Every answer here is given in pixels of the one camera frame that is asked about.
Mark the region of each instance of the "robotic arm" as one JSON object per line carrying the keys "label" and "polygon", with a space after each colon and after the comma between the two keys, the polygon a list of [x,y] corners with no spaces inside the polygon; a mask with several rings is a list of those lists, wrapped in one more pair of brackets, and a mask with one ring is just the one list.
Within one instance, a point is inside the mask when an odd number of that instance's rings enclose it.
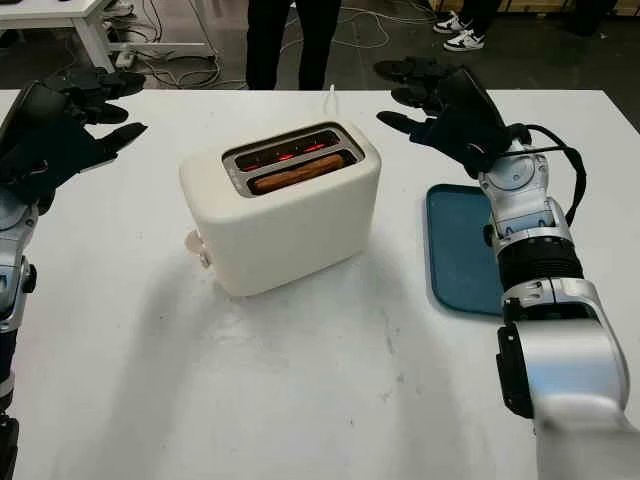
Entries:
{"label": "robotic arm", "polygon": [[121,123],[127,112],[106,103],[142,90],[144,76],[78,70],[22,89],[0,126],[0,479],[12,478],[18,421],[7,415],[11,362],[36,269],[23,251],[55,189],[76,173],[114,160],[146,127],[132,123],[94,139],[84,126]]}
{"label": "robotic arm", "polygon": [[[460,162],[491,204],[485,241],[504,287],[498,372],[505,405],[532,419],[541,480],[640,478],[640,432],[624,415],[629,375],[595,286],[584,279],[569,226],[586,188],[577,150],[537,125],[506,126],[486,90],[465,67],[426,59],[381,62],[376,71],[408,87],[398,102],[422,108],[416,122],[378,118]],[[555,147],[536,148],[531,131]],[[560,150],[576,170],[565,215],[547,195],[543,153]]]}

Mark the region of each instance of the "floor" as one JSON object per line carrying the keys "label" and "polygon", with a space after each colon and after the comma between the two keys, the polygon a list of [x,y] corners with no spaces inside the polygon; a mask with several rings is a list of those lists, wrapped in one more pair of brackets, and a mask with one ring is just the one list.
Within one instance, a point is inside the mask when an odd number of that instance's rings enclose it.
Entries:
{"label": "floor", "polygon": [[[131,21],[146,23],[140,0]],[[163,23],[163,40],[204,41],[190,0],[155,0]],[[153,15],[147,0],[147,10]],[[218,88],[239,88],[244,76],[246,45],[247,0],[204,0],[202,18],[207,33],[221,53],[223,73],[220,80],[234,81]],[[535,15],[500,16],[489,32],[484,50],[453,54],[441,48],[443,37],[431,31],[432,18],[415,8],[415,3],[404,0],[344,0],[344,6],[365,8],[388,16],[416,19],[415,23],[399,23],[381,19],[380,25],[371,15],[344,11],[336,39],[359,44],[354,48],[335,44],[329,61],[327,79],[339,89],[386,89],[390,85],[379,79],[372,65],[383,59],[403,58],[407,55],[437,57],[443,62],[465,63],[472,67],[487,88],[522,89],[603,89],[640,130],[640,18],[609,19],[593,37],[581,38],[560,28],[561,20],[537,18]],[[295,19],[291,10],[291,19]],[[389,41],[385,42],[385,33]],[[153,32],[141,25],[131,29],[146,35]],[[140,38],[129,33],[130,38]],[[292,43],[282,53],[278,88],[297,87],[297,64],[301,44],[295,43],[301,32],[292,23],[285,34],[284,45]],[[30,79],[42,78],[73,63],[88,64],[78,40],[69,30],[27,31],[25,42],[0,49],[0,88],[18,88]],[[165,69],[161,63],[157,68]],[[139,70],[149,72],[148,66],[139,64]],[[169,67],[184,73],[210,68],[202,60],[185,59]],[[199,81],[206,76],[190,77]],[[149,88],[168,88],[152,76]]]}

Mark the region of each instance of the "person's leg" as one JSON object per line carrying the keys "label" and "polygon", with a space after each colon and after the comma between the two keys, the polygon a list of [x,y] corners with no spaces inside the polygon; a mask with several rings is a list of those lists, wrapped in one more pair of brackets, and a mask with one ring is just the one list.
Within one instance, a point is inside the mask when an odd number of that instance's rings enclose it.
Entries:
{"label": "person's leg", "polygon": [[251,90],[273,90],[284,26],[291,0],[249,0],[247,84]]}
{"label": "person's leg", "polygon": [[300,90],[322,90],[341,0],[297,0],[304,34]]}
{"label": "person's leg", "polygon": [[[471,3],[470,0],[465,0],[465,6],[467,2]],[[473,22],[471,23],[471,27],[473,28],[473,33],[476,37],[483,37],[489,27],[491,26],[491,22],[496,16],[498,12],[498,8],[500,7],[500,0],[473,0]]]}
{"label": "person's leg", "polygon": [[460,13],[458,14],[460,23],[469,25],[476,15],[478,5],[484,2],[485,0],[464,0],[464,3],[462,4],[462,10],[460,10]]}

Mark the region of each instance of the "toaster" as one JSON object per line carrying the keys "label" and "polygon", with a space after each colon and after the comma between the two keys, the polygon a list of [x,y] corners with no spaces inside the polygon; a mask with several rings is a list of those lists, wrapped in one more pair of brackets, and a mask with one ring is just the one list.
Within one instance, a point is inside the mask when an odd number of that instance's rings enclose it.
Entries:
{"label": "toaster", "polygon": [[324,269],[367,244],[380,156],[339,118],[263,138],[221,142],[183,162],[180,181],[202,257],[233,296]]}

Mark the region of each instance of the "table surface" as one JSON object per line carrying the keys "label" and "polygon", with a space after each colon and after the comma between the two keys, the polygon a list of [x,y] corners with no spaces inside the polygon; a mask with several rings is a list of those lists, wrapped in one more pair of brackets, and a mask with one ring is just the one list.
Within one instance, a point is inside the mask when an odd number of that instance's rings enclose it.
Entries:
{"label": "table surface", "polygon": [[[14,94],[0,92],[0,114]],[[602,92],[492,96],[506,121],[545,125],[583,153],[573,234],[626,352],[640,425],[640,136]],[[320,111],[322,94],[145,91],[120,103],[149,130],[60,189],[28,248],[39,278],[15,362],[15,478],[536,478],[531,424],[501,400],[500,321],[428,293],[426,191],[473,181],[376,120],[410,112],[388,93],[339,98],[383,158],[369,246],[241,299],[183,246],[193,223],[178,165],[237,129]],[[561,155],[550,164],[566,208],[573,172]]]}
{"label": "table surface", "polygon": [[105,0],[22,0],[0,5],[0,21],[54,18],[84,18]]}

